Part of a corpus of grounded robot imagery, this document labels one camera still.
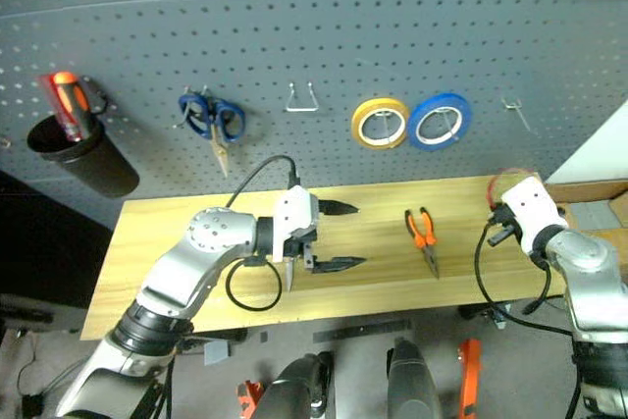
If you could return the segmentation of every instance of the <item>wooden tabletop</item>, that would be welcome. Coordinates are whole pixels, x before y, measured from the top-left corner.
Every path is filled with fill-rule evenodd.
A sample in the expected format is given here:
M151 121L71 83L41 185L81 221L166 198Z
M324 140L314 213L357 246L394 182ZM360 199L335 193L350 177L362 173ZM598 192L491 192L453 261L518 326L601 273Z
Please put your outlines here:
M284 292L270 311L251 313L232 305L225 295L223 273L218 286L193 319L196 331L275 324L290 321L379 313L483 301L473 275L473 251L489 216L485 199L488 177L407 183L378 183L311 188L319 198L351 203L360 212L323 216L314 253L319 260L361 256L362 265L336 274L312 275L302 262L294 266L292 292ZM280 191L242 194L236 211L271 216ZM81 338L103 337L133 301L155 261L183 236L199 210L222 206L228 195L189 196L127 201L103 263ZM419 216L427 207L438 238L441 278L436 280L415 248L403 221L410 208ZM284 276L284 264L278 267ZM482 255L487 289L495 299L539 294L544 274L519 249L514 238ZM562 292L553 277L551 293ZM247 304L267 304L276 282L268 267L241 268L233 290Z

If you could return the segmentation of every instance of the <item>pliers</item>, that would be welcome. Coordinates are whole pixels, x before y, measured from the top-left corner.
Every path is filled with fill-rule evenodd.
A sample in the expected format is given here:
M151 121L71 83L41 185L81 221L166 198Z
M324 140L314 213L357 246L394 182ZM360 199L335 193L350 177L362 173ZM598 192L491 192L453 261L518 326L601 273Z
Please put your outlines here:
M423 218L423 225L425 226L426 235L423 236L416 229L414 217L410 210L405 210L405 226L408 228L408 232L414 239L414 245L423 251L423 257L430 266L432 273L438 279L439 275L439 263L436 258L436 251L434 246L436 245L436 237L434 236L434 223L432 217L425 207L421 207L421 217Z

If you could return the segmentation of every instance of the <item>white wall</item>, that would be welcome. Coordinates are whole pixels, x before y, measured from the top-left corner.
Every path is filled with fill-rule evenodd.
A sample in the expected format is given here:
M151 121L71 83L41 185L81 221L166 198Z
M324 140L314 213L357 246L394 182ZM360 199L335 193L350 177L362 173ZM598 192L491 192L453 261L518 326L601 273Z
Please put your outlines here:
M628 178L628 101L548 179L548 183Z

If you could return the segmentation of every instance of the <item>black cup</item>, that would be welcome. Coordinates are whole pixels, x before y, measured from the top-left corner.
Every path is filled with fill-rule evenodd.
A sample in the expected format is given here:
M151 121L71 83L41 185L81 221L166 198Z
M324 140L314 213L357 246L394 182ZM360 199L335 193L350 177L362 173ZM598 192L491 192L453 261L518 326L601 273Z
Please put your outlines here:
M111 142L102 123L95 122L87 139L71 142L55 117L48 117L30 130L28 147L101 195L116 198L131 193L139 184L139 175Z

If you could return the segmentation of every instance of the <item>pegboard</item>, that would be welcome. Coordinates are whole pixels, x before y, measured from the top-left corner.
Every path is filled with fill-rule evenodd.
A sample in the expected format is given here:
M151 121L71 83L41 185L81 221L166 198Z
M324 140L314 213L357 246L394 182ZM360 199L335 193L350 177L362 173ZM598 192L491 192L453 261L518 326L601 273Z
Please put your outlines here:
M50 114L36 76L96 78L116 106L101 117L140 174L129 198L232 191L287 153L306 186L435 179L519 166L547 177L625 99L626 0L0 0L0 167L112 227L100 197L27 149ZM288 84L309 106L284 111ZM245 109L244 140L222 176L209 142L181 120L186 85ZM350 135L355 107L390 95L410 109L444 91L473 108L469 133L438 152L373 151ZM520 99L528 132L501 98ZM280 188L285 172L250 189Z

